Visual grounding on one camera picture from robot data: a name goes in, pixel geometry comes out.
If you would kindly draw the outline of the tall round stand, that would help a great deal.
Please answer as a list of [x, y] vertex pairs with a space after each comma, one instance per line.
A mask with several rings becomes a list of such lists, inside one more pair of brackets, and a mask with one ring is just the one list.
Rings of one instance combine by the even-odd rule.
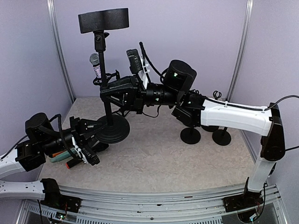
[[[108, 80], [104, 58], [104, 52], [106, 51], [106, 36], [104, 31], [128, 28], [128, 8], [116, 8], [79, 14], [78, 21], [82, 34], [90, 32], [94, 34], [94, 48], [99, 56], [102, 80], [100, 90], [106, 90], [108, 88]], [[99, 122], [103, 123], [104, 126], [96, 133], [95, 137], [102, 143], [119, 143], [128, 136], [130, 132], [129, 123], [124, 117], [112, 114], [111, 103], [107, 99], [101, 99], [104, 103], [106, 115], [99, 119]]]

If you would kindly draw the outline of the black tripod mic stand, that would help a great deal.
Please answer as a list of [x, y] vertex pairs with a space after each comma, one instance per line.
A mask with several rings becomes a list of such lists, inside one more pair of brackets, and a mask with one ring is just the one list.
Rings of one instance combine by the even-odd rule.
[[[95, 71], [96, 78], [93, 80], [93, 84], [95, 86], [101, 86], [102, 85], [102, 78], [101, 78], [100, 70], [99, 69], [95, 69], [94, 71]], [[115, 73], [107, 73], [106, 74], [107, 81], [110, 81], [113, 77], [115, 77], [117, 80], [120, 79], [120, 73], [119, 73], [118, 70], [116, 70]], [[112, 112], [112, 114], [117, 114], [117, 115], [120, 115], [120, 116], [122, 116], [124, 118], [129, 113], [130, 113], [130, 111], [127, 111], [125, 113], [125, 110], [123, 110], [123, 109], [118, 109], [117, 111]]]

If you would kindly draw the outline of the teal microphone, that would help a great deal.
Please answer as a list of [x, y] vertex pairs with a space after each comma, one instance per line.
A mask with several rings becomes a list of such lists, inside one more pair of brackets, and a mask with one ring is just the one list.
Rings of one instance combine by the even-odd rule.
[[62, 161], [64, 159], [67, 159], [69, 157], [70, 157], [69, 152], [68, 151], [63, 151], [63, 152], [61, 152], [61, 154], [57, 155], [56, 157], [50, 158], [50, 162], [51, 163], [59, 162], [59, 161]]

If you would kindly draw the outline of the glitter silver microphone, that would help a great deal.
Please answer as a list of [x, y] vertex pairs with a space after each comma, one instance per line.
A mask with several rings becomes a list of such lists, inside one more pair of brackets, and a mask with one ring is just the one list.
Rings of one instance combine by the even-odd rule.
[[96, 78], [93, 80], [94, 85], [101, 85], [101, 71], [100, 71], [100, 60], [99, 55], [96, 53], [93, 53], [89, 57], [89, 61], [93, 66], [93, 70], [95, 72]]

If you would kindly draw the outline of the black microphone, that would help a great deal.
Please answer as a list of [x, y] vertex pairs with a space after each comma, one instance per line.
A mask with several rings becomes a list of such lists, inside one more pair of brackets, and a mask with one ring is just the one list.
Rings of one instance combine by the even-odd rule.
[[68, 169], [71, 169], [72, 167], [78, 165], [81, 161], [82, 161], [81, 159], [73, 158], [73, 159], [66, 162], [66, 167]]

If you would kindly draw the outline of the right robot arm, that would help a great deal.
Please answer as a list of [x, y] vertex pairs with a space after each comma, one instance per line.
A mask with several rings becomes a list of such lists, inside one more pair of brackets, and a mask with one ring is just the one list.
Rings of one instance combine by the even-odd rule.
[[140, 64], [130, 64], [132, 74], [105, 84], [100, 98], [125, 111], [142, 113], [145, 106], [167, 105], [172, 115], [185, 125], [181, 140], [195, 144], [200, 139], [197, 128], [213, 133], [213, 141], [226, 146], [231, 141], [228, 128], [249, 131], [261, 136], [260, 155], [253, 173], [247, 178], [244, 192], [223, 199], [226, 212], [257, 206], [265, 201], [261, 196], [264, 183], [276, 163], [285, 155], [285, 138], [280, 111], [275, 103], [269, 106], [248, 106], [219, 101], [201, 95], [191, 86], [196, 71], [187, 63], [172, 60], [164, 71], [161, 83], [140, 78]]

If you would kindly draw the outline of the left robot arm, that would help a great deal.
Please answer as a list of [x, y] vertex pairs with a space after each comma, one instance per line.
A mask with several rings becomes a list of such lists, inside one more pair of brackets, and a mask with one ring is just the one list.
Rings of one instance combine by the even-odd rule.
[[[47, 157], [66, 151], [72, 159], [66, 163], [72, 168], [83, 162], [89, 165], [99, 164], [97, 153], [108, 148], [107, 143], [101, 143], [95, 134], [104, 125], [95, 120], [70, 117], [70, 128], [62, 129], [61, 115], [53, 117], [58, 121], [58, 131], [51, 125], [43, 112], [33, 115], [25, 122], [26, 135], [21, 138], [6, 154], [0, 157], [0, 176], [34, 170], [46, 162]], [[78, 197], [63, 195], [58, 183], [52, 178], [43, 178], [33, 182], [0, 181], [1, 198], [33, 199], [40, 204], [77, 213], [81, 205]]]

